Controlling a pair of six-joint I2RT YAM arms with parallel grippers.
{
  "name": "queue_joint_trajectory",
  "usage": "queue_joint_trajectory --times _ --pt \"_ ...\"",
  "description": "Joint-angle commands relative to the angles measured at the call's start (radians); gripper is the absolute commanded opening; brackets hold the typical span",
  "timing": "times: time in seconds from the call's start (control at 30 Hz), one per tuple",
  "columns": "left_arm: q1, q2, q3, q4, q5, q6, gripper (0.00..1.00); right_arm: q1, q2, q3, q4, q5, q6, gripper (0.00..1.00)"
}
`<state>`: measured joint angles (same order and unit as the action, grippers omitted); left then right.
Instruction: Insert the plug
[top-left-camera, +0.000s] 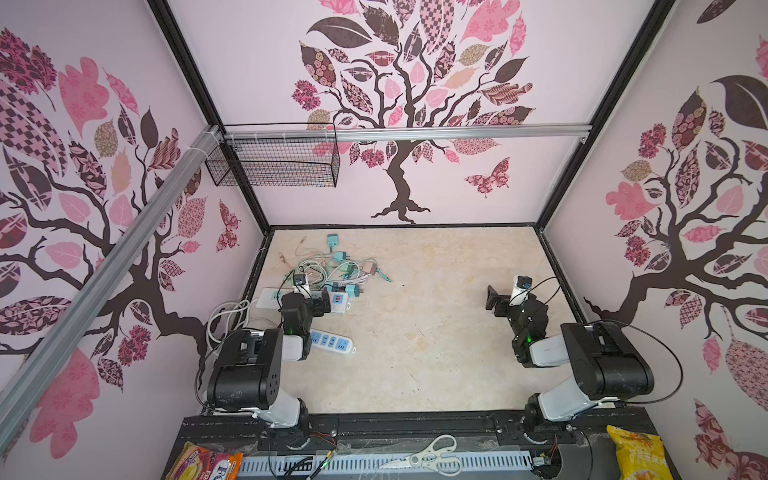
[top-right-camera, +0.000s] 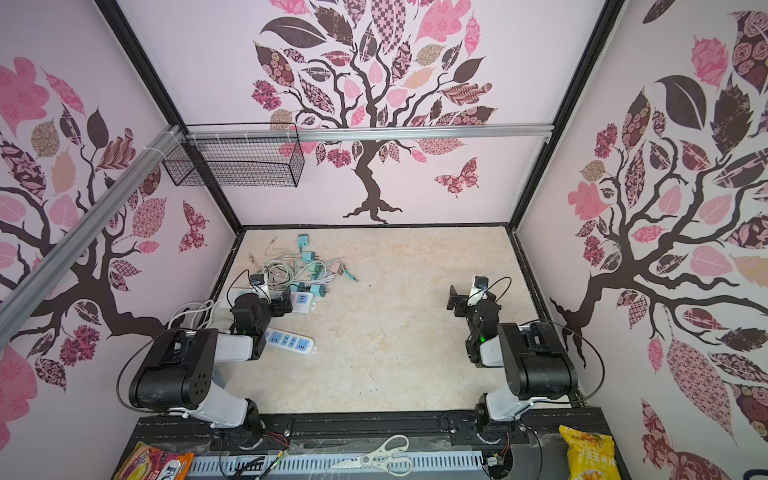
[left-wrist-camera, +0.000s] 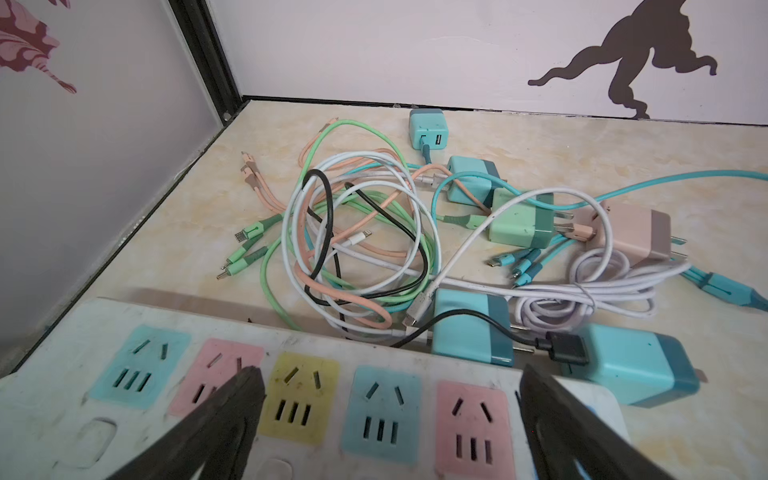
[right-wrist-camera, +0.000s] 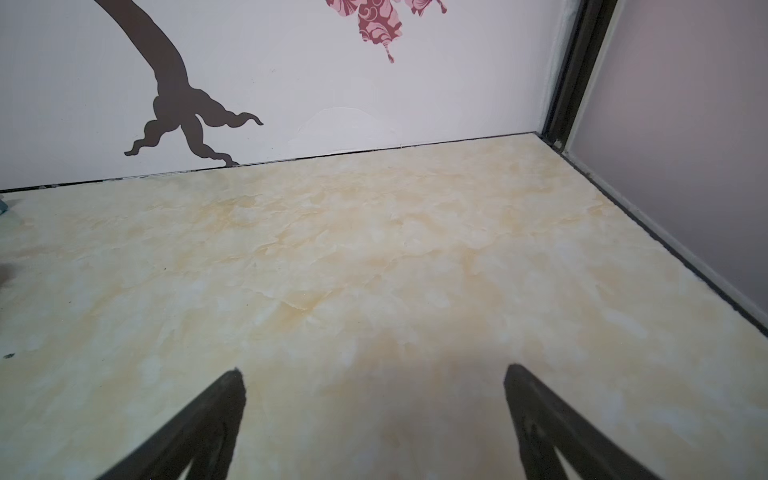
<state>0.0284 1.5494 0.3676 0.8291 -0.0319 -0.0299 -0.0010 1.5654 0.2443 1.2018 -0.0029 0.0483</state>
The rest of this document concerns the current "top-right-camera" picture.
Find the long multicolour power strip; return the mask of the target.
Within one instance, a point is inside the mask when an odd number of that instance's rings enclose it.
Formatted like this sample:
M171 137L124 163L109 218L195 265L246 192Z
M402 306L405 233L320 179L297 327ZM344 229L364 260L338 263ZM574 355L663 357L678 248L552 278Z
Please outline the long multicolour power strip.
M233 304L238 297L248 293L254 293L262 297L260 292L252 288L233 287L227 293L227 301ZM311 292L293 292L291 294L291 305L293 313L308 314L316 308L315 296Z

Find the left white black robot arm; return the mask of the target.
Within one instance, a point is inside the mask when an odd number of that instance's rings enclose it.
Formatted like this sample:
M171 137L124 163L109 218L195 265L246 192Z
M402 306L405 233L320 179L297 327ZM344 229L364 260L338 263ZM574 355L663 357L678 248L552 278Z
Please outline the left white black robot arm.
M148 344L128 387L130 407L193 418L213 429L239 431L256 442L284 442L283 436L267 430L256 402L226 391L215 382L214 371L221 364L260 359L271 320L291 311L288 289L275 298L248 293L234 301L228 332L176 328L158 335Z

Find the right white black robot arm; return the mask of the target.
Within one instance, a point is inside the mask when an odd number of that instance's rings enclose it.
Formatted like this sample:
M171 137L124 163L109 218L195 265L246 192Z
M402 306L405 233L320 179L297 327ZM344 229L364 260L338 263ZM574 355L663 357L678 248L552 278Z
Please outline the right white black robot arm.
M468 360L477 368L501 369L504 382L480 396L472 414L478 436L493 427L517 423L539 404L568 405L578 388L576 369L565 338L585 344L580 333L546 320L500 321L502 306L483 282L460 294L449 290L446 309L466 321L464 341Z

